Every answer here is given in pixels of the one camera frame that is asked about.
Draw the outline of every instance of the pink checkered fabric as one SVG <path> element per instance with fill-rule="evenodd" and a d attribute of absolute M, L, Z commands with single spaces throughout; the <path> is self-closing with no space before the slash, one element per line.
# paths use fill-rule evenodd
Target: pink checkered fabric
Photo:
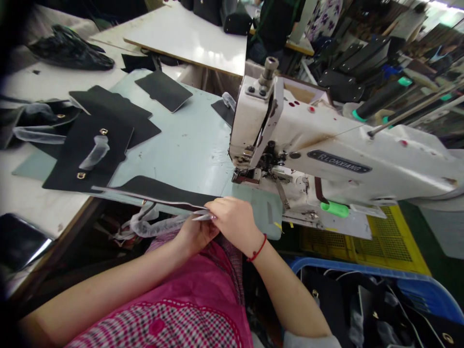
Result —
<path fill-rule="evenodd" d="M 155 250 L 159 248 L 161 245 L 173 240 L 179 231 L 175 231 L 172 233 L 164 234 L 151 242 L 150 247 L 147 249 L 146 252 Z M 237 291 L 237 298 L 238 302 L 241 305 L 245 305 L 245 295 L 243 292 L 243 278 L 242 278 L 242 252 L 238 250 L 236 247 L 233 246 L 231 242 L 229 242 L 222 234 L 214 239 L 214 242 L 219 244 L 219 246 L 224 250 L 229 259 L 230 263 L 226 264 L 223 260 L 218 259 L 215 257 L 214 254 L 208 253 L 208 247 L 206 247 L 201 254 L 206 256 L 210 260 L 212 260 L 215 265 L 223 272 L 229 274 L 232 278 L 232 281 L 235 285 L 235 290 Z"/>
<path fill-rule="evenodd" d="M 239 330 L 225 313 L 165 299 L 141 302 L 93 326 L 68 347 L 243 347 Z"/>

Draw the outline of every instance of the green floor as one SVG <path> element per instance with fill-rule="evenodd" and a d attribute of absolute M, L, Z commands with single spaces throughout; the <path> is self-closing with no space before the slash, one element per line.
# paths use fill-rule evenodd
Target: green floor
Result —
<path fill-rule="evenodd" d="M 400 207 L 432 276 L 448 289 L 461 306 L 461 309 L 463 309 L 464 260 L 449 258 L 443 253 L 440 244 L 427 225 L 419 208 L 406 202 L 401 202 Z M 284 223 L 282 228 L 285 234 L 282 235 L 279 241 L 271 241 L 271 244 L 283 257 L 318 257 L 317 254 L 311 254 L 300 250 L 298 226 L 291 229 L 288 224 Z"/>
<path fill-rule="evenodd" d="M 448 289 L 463 309 L 464 260 L 449 258 L 443 253 L 419 208 L 406 202 L 401 202 L 400 207 L 432 276 Z"/>

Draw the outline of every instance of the yellow mesh basket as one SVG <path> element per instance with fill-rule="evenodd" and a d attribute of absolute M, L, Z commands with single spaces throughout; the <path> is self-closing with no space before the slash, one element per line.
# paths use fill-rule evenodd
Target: yellow mesh basket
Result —
<path fill-rule="evenodd" d="M 304 227 L 300 231 L 300 248 L 323 257 L 431 276 L 400 207 L 382 210 L 387 219 L 368 217 L 372 240 Z"/>

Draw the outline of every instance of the black plastic bag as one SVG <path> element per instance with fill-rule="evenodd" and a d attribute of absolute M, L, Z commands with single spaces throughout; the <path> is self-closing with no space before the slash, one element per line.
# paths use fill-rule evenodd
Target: black plastic bag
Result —
<path fill-rule="evenodd" d="M 28 46 L 37 59 L 65 68 L 110 70 L 115 61 L 101 54 L 98 46 L 87 43 L 68 27 L 52 26 L 53 36 L 41 38 Z"/>

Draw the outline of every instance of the light green table top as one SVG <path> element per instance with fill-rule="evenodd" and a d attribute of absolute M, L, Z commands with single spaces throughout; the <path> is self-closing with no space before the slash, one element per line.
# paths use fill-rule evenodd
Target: light green table top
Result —
<path fill-rule="evenodd" d="M 161 133 L 128 150 L 126 160 L 119 165 L 108 186 L 118 187 L 137 175 L 144 175 L 192 192 L 234 196 L 249 201 L 260 230 L 270 239 L 279 239 L 281 232 L 274 224 L 282 223 L 279 196 L 232 183 L 234 167 L 228 154 L 231 128 L 211 107 L 221 98 L 183 85 L 193 96 L 171 114 L 135 84 L 135 80 L 149 73 L 147 70 L 133 71 L 110 91 L 152 112 L 150 120 L 161 129 Z M 37 150 L 13 171 L 13 175 L 44 181 L 55 163 L 54 158 Z M 141 199 L 113 192 L 92 195 L 138 206 L 143 204 Z M 165 205 L 161 206 L 161 211 L 185 213 Z"/>

